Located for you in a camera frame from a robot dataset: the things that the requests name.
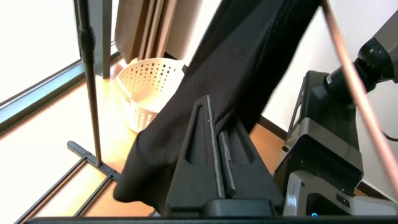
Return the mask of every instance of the black metal pole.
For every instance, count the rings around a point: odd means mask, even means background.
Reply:
[[[98,124],[98,107],[95,89],[95,73],[94,73],[94,48],[95,38],[94,32],[90,24],[90,15],[88,11],[88,1],[78,0],[79,14],[79,44],[81,50],[81,59],[85,64],[86,82],[88,91],[88,100],[90,104],[91,122],[93,125],[95,156],[97,158],[97,166],[102,163],[101,145],[100,145],[100,126]]]
[[[94,200],[94,198],[102,191],[102,189],[111,179],[112,179],[111,174],[106,176],[104,181],[102,181],[102,183],[97,187],[97,189],[95,189],[95,191],[90,195],[90,197],[86,200],[86,202],[79,208],[74,217],[79,217],[86,210],[86,208],[90,205],[90,203]]]
[[[22,223],[27,217],[29,217],[30,214],[41,204],[44,202],[45,199],[47,199],[52,192],[54,192],[55,189],[57,189],[84,161],[86,160],[86,157],[82,157],[66,174],[64,174],[61,179],[57,181],[41,198],[38,199],[36,203],[34,203],[28,211],[26,211],[16,222],[15,224],[20,224]]]

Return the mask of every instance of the black cable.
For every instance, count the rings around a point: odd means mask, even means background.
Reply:
[[[384,136],[386,137],[386,139],[388,139],[388,140],[390,140],[390,141],[398,142],[398,139],[390,137],[390,136],[389,136],[388,134],[386,134],[384,131],[383,131],[383,134],[384,134]]]

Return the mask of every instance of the glass pane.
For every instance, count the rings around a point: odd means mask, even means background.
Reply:
[[[72,0],[2,0],[0,29],[0,103],[80,58]]]
[[[112,1],[112,34],[111,42],[114,41],[114,30],[116,28],[116,16],[118,14],[119,0]]]

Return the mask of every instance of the wooden floor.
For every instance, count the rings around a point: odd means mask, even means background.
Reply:
[[[121,67],[113,67],[117,73]],[[117,89],[113,79],[96,79],[99,126],[103,160],[118,172],[136,134],[120,116]],[[251,139],[271,173],[275,171],[283,140],[261,126]],[[94,153],[86,84],[82,83],[60,99],[48,104],[33,117],[0,137],[3,171],[0,198],[7,211],[2,223],[15,222],[79,158],[67,149],[69,140]],[[72,216],[105,176],[84,165],[36,213],[36,216]],[[113,199],[115,183],[98,197],[86,216],[148,216],[153,208],[140,203],[120,203]]]

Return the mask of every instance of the copper rod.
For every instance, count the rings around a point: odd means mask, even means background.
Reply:
[[[396,158],[387,143],[387,139],[384,137],[380,129],[379,121],[377,120],[372,106],[366,96],[363,83],[348,56],[347,48],[337,26],[336,18],[330,9],[330,3],[328,0],[322,1],[322,9],[325,15],[326,23],[328,24],[330,35],[333,39],[336,51],[343,66],[349,92],[351,93],[355,104],[358,106],[359,111],[364,118],[366,127],[377,149],[377,153],[381,158],[381,161],[395,191],[396,197],[398,198],[398,164]]]

